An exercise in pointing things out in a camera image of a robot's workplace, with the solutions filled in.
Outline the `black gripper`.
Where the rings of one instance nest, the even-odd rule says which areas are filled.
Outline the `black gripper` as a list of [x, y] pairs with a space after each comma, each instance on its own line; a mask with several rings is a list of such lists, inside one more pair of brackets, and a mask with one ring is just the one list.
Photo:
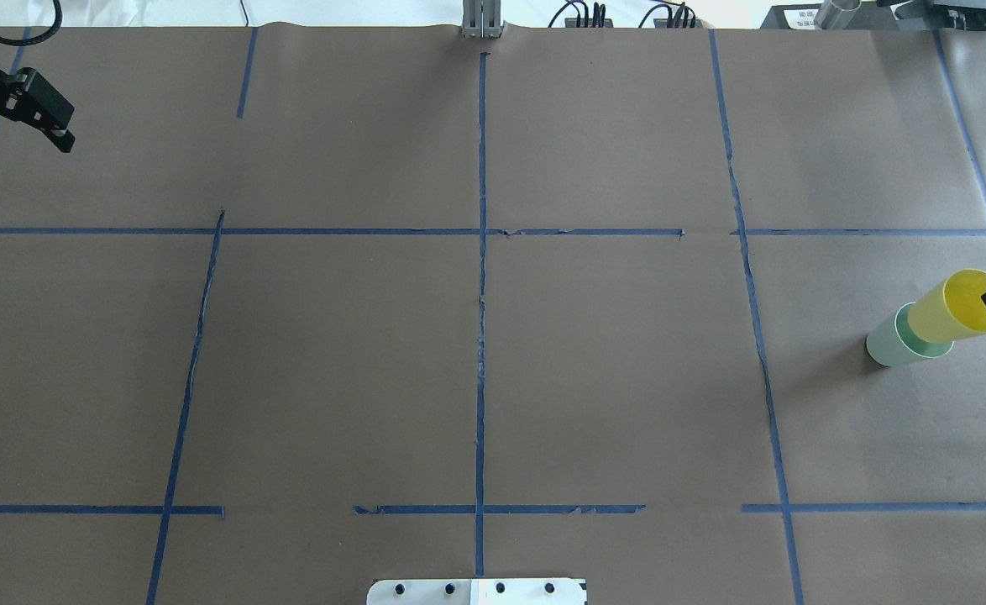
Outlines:
[[0, 115], [36, 128], [62, 153], [71, 153], [76, 141], [68, 129], [74, 111], [63, 93], [34, 68], [0, 69]]

